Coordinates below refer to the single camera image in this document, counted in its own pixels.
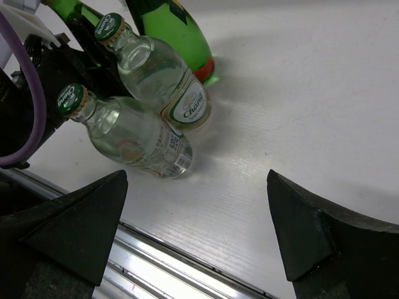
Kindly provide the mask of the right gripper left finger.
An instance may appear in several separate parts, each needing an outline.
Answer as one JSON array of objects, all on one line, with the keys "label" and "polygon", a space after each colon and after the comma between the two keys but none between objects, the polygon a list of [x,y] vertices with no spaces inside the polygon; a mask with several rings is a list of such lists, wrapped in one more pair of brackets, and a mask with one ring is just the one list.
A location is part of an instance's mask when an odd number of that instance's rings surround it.
[{"label": "right gripper left finger", "polygon": [[68,194],[1,175],[1,297],[90,298],[127,195],[125,171]]}]

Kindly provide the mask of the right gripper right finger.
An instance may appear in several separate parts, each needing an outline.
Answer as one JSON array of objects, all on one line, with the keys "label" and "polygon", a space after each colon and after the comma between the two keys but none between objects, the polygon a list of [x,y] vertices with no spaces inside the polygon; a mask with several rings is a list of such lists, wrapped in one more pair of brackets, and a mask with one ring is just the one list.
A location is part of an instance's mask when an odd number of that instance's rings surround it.
[{"label": "right gripper right finger", "polygon": [[340,206],[274,170],[267,196],[297,298],[398,298],[398,225]]}]

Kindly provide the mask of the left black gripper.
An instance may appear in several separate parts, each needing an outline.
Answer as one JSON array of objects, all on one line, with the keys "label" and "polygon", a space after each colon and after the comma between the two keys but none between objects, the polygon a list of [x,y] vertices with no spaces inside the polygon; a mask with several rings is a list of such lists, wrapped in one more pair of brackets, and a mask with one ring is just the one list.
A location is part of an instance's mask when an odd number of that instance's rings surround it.
[{"label": "left black gripper", "polygon": [[64,34],[56,36],[60,47],[34,34],[21,42],[1,16],[1,34],[20,63],[14,78],[1,72],[2,159],[29,159],[65,122],[55,103],[66,85],[80,83],[101,97],[128,93],[89,18],[68,14],[64,21],[82,50],[71,48]]}]

